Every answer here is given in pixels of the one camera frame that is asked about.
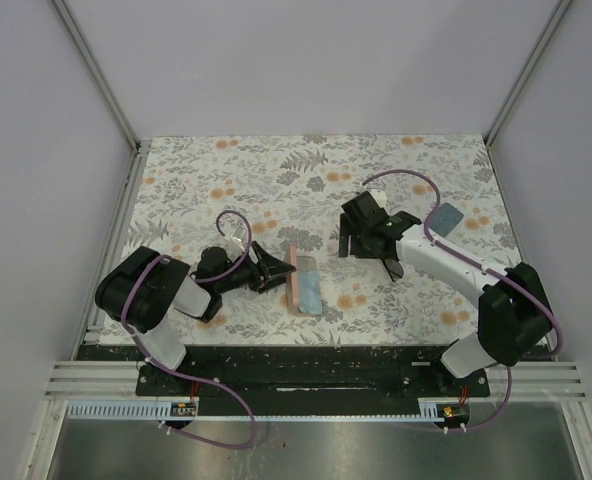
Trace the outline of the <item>pink glasses case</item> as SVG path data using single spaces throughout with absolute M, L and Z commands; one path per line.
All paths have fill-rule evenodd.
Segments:
M 287 277 L 288 309 L 297 316 L 321 316 L 323 313 L 321 280 L 316 259 L 301 255 L 295 245 L 290 245 L 286 260 L 295 267 Z

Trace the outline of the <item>light blue cleaning cloth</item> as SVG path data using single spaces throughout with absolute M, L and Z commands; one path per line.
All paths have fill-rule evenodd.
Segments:
M 298 273 L 298 311 L 302 314 L 321 315 L 322 299 L 320 275 L 317 270 Z

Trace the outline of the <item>black aviator sunglasses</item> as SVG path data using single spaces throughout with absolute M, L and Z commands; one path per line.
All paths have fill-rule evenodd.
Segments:
M 404 277 L 404 267 L 396 255 L 384 255 L 381 262 L 390 280 L 396 282 Z

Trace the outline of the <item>grey-blue glasses case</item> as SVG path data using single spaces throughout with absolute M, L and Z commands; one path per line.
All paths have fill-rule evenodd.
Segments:
M 428 228 L 440 237 L 447 237 L 463 220 L 464 214 L 450 203 L 442 204 L 427 220 Z

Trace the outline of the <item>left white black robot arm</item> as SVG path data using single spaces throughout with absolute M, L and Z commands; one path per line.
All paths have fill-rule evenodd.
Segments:
M 262 294 L 286 283 L 296 267 L 263 249 L 256 241 L 236 259 L 221 247 L 201 253 L 197 266 L 140 247 L 112 270 L 95 291 L 95 304 L 120 323 L 145 356 L 163 366 L 158 383 L 168 393 L 181 395 L 193 382 L 190 367 L 182 364 L 186 347 L 174 332 L 168 311 L 203 323 L 222 307 L 222 296 L 246 288 Z

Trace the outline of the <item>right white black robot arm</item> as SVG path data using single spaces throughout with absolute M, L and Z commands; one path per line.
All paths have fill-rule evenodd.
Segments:
M 514 366 L 555 329 L 555 318 L 536 270 L 521 262 L 500 271 L 399 211 L 390 215 L 371 192 L 342 205 L 339 255 L 381 262 L 390 279 L 409 264 L 437 278 L 477 308 L 477 331 L 449 345 L 434 361 L 433 388 L 456 394 L 475 371 Z

